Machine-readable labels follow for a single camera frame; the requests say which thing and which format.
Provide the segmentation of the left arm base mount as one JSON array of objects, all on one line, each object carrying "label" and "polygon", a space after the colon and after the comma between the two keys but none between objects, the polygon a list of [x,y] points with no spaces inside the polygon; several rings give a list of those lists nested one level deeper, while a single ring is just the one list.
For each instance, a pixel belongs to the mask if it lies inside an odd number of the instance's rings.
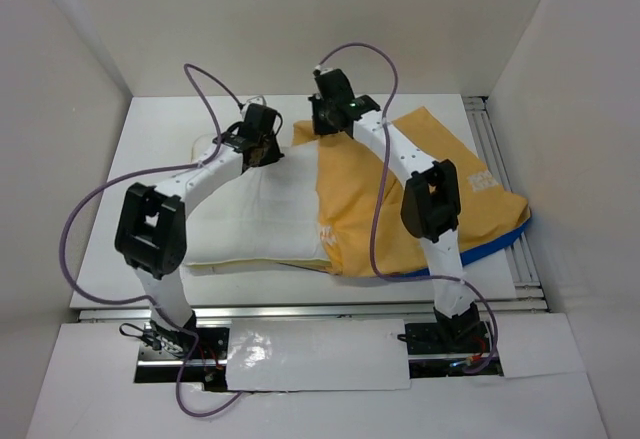
[{"label": "left arm base mount", "polygon": [[[121,336],[135,339],[139,349],[134,373],[135,384],[175,383],[188,349],[144,326],[123,323]],[[188,360],[182,375],[185,383],[195,383],[208,392],[226,392],[226,363],[230,328],[223,326],[198,329],[200,341],[196,352]]]}]

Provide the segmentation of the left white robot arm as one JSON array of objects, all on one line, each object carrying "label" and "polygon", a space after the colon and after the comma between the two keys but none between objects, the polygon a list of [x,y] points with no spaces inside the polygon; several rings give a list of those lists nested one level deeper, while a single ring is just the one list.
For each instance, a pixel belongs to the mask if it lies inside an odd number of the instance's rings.
[{"label": "left white robot arm", "polygon": [[241,120],[212,140],[197,161],[155,185],[135,183],[125,194],[115,248],[150,297],[151,344],[184,358],[196,349],[196,317],[180,267],[187,252],[186,221],[205,199],[247,169],[279,161],[274,125],[282,117],[259,103],[241,109]]}]

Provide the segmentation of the orange pillowcase with blue back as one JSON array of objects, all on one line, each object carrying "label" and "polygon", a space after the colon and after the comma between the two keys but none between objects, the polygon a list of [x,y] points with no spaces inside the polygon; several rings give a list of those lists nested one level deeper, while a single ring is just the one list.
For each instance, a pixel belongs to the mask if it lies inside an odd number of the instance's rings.
[{"label": "orange pillowcase with blue back", "polygon": [[294,145],[311,145],[318,152],[324,271],[361,278],[377,272],[426,273],[418,218],[426,213],[437,224],[453,218],[445,199],[452,176],[458,180],[461,212],[456,231],[464,264],[511,245],[522,234],[531,219],[528,201],[507,191],[426,108],[395,120],[393,126],[435,158],[435,171],[418,167],[406,179],[384,175],[382,159],[347,134],[321,137],[309,121],[294,125]]}]

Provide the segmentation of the white pillow with yellow edge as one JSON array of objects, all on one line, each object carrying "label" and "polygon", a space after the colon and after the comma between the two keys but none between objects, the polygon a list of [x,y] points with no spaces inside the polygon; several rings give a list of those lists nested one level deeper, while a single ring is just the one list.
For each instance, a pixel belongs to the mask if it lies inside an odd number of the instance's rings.
[{"label": "white pillow with yellow edge", "polygon": [[317,145],[308,142],[224,184],[187,219],[184,264],[328,266],[318,224],[317,173]]}]

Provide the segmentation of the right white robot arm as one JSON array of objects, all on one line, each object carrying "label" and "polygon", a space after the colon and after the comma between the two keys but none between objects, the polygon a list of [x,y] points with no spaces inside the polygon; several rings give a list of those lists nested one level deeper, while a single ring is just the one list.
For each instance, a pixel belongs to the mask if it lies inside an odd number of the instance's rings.
[{"label": "right white robot arm", "polygon": [[458,245],[461,200],[455,165],[422,151],[370,96],[356,96],[342,70],[318,65],[313,76],[314,132],[346,133],[383,161],[382,182],[393,173],[402,185],[400,219],[427,262],[424,278],[434,288],[436,338],[444,349],[460,350],[476,334],[480,315],[464,280]]}]

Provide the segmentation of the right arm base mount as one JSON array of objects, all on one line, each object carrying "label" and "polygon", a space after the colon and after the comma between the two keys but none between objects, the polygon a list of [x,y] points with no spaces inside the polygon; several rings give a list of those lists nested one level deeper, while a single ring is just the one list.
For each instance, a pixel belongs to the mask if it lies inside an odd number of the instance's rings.
[{"label": "right arm base mount", "polygon": [[451,338],[433,314],[418,315],[404,320],[396,338],[406,348],[412,379],[503,374],[490,319]]}]

